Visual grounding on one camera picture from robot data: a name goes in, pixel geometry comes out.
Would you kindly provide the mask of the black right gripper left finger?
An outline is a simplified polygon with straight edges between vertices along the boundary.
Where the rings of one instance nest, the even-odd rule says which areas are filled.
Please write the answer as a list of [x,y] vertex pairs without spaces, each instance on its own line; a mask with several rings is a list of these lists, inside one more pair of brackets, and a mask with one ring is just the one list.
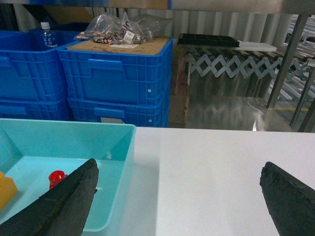
[[0,225],[2,236],[80,236],[99,170],[89,159],[55,187]]

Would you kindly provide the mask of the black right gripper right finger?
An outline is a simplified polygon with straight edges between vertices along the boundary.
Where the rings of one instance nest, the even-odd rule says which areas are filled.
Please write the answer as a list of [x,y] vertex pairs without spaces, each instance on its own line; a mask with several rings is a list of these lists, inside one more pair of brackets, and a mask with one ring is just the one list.
[[315,234],[315,190],[272,162],[262,168],[260,186],[281,236]]

